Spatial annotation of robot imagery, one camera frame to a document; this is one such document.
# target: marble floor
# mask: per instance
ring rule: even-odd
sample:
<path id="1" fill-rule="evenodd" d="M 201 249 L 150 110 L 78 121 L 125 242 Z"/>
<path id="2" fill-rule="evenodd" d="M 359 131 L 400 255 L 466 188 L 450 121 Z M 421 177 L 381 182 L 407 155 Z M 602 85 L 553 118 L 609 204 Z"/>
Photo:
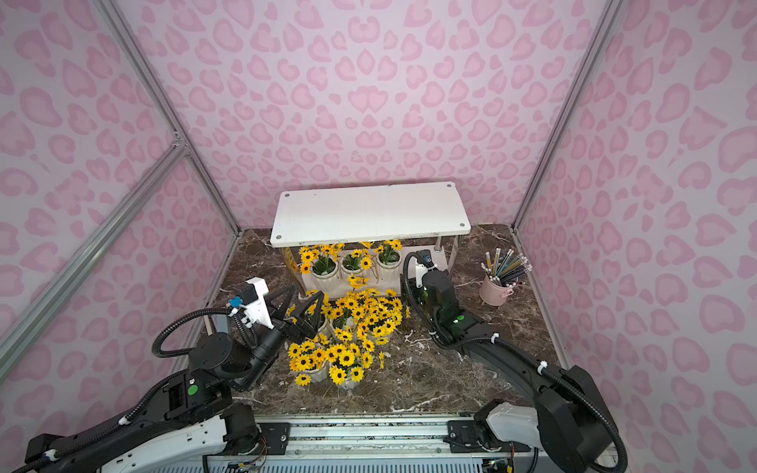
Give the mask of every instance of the marble floor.
<path id="1" fill-rule="evenodd" d="M 265 278 L 268 287 L 288 284 L 288 273 L 279 252 L 269 244 L 270 230 L 247 230 L 232 259 L 216 300 L 224 305 L 246 279 Z M 449 257 L 452 238 L 445 238 Z M 433 238 L 402 241 L 404 245 L 434 244 Z M 463 238 L 453 268 L 460 305 L 470 313 L 500 326 L 504 338 L 538 359 L 557 363 L 557 355 L 528 283 L 519 286 L 501 307 L 484 304 L 478 296 L 484 273 L 479 263 L 486 250 L 516 250 L 506 226 L 474 226 Z M 426 335 L 417 317 L 406 319 L 383 350 L 390 353 L 385 369 L 370 369 L 352 391 L 330 381 L 300 387 L 289 371 L 288 357 L 279 357 L 259 386 L 249 393 L 234 393 L 260 414 L 361 413 L 361 412 L 461 412 L 475 411 L 494 398 L 526 405 L 519 393 L 497 373 L 456 351 L 439 350 Z"/>

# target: white tabletop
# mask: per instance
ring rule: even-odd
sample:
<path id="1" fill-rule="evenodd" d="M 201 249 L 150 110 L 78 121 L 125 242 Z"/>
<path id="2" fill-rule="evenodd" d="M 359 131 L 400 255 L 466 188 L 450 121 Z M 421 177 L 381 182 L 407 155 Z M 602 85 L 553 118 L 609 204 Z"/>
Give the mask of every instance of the white tabletop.
<path id="1" fill-rule="evenodd" d="M 353 243 L 467 235 L 454 182 L 286 191 L 279 197 L 271 245 Z"/>

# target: table leg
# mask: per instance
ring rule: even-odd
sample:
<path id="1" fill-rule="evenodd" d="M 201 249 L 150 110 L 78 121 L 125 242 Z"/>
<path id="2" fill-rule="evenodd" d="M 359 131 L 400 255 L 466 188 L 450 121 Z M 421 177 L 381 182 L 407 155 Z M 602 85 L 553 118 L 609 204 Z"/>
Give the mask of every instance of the table leg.
<path id="1" fill-rule="evenodd" d="M 455 239 L 452 240 L 452 251 L 450 252 L 450 260 L 447 262 L 447 271 L 452 274 L 452 266 L 455 264 L 455 258 L 457 257 L 457 248 L 459 247 L 459 236 L 455 235 Z"/>

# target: metal bracket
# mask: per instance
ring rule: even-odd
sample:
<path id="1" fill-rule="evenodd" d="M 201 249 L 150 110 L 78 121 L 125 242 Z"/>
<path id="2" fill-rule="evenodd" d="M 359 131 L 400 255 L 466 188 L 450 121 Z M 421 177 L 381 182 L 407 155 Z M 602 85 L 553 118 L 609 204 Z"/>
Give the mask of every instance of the metal bracket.
<path id="1" fill-rule="evenodd" d="M 272 422 L 260 424 L 260 433 L 266 439 L 266 455 L 284 455 L 286 446 L 289 444 L 289 431 L 291 424 L 288 422 Z"/>
<path id="2" fill-rule="evenodd" d="M 480 430 L 481 426 L 474 420 L 448 421 L 447 436 L 444 438 L 444 442 L 450 445 L 452 453 L 486 453 L 492 450 L 502 453 L 509 449 L 509 442 L 506 442 L 506 445 L 500 448 L 485 447 L 481 444 L 479 438 Z M 512 442 L 512 445 L 515 447 L 516 453 L 531 451 L 531 448 L 523 443 Z"/>

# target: pink pencil cup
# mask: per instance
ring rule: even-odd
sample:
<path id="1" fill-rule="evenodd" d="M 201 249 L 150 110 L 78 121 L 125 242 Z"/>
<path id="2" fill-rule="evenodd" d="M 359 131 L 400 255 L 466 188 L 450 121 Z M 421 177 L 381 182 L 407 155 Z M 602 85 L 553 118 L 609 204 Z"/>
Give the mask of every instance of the pink pencil cup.
<path id="1" fill-rule="evenodd" d="M 481 296 L 481 300 L 490 306 L 499 307 L 505 303 L 507 297 L 512 294 L 512 288 L 503 288 L 494 284 L 488 277 L 484 278 L 484 283 L 481 284 L 481 289 L 478 290 L 478 295 Z"/>

